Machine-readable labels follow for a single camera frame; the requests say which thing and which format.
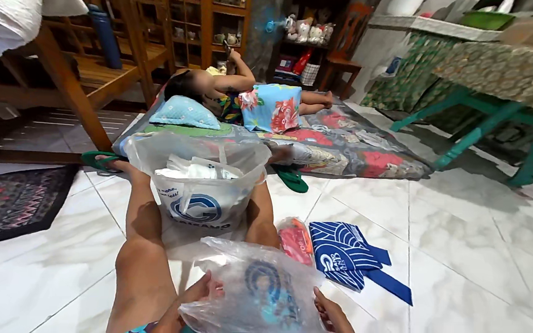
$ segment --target white plastic bag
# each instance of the white plastic bag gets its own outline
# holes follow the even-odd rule
[[[267,246],[213,237],[201,242],[221,253],[199,266],[211,269],[225,296],[182,304],[178,312],[190,328],[200,333],[326,332],[314,305],[313,288],[324,282],[320,271]]]
[[[266,178],[270,149],[261,143],[229,143],[170,132],[137,133],[124,146],[129,161],[150,175],[162,206],[180,223],[219,230],[234,229],[245,216],[253,187]],[[204,158],[231,165],[236,179],[182,179],[155,174],[170,155],[190,161]]]

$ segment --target person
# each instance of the person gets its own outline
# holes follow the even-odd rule
[[[241,105],[238,96],[241,92],[253,89],[254,75],[244,63],[240,53],[232,50],[229,60],[238,67],[238,75],[216,75],[202,69],[179,69],[168,80],[164,90],[165,99],[182,95],[203,104],[222,122],[243,125]],[[302,91],[299,104],[300,116],[314,114],[332,106],[333,96]]]
[[[96,156],[102,160],[104,155]],[[153,198],[150,177],[125,161],[107,162],[107,167],[129,176],[131,194],[127,207],[127,240],[116,259],[117,288],[108,320],[107,333],[178,333],[184,322],[178,314],[183,303],[206,298],[209,290],[222,291],[207,271],[181,295],[172,282],[166,250],[162,242],[162,219]],[[267,183],[257,185],[246,209],[249,230],[245,241],[279,248],[273,224],[272,202]],[[338,333],[354,333],[341,307],[315,288],[316,307],[323,321]]]

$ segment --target rug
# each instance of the rug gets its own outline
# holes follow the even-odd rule
[[[0,175],[0,241],[50,228],[78,170],[68,165]]]

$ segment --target tablecloth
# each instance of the tablecloth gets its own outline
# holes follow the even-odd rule
[[[467,42],[446,52],[437,76],[533,107],[533,47]]]

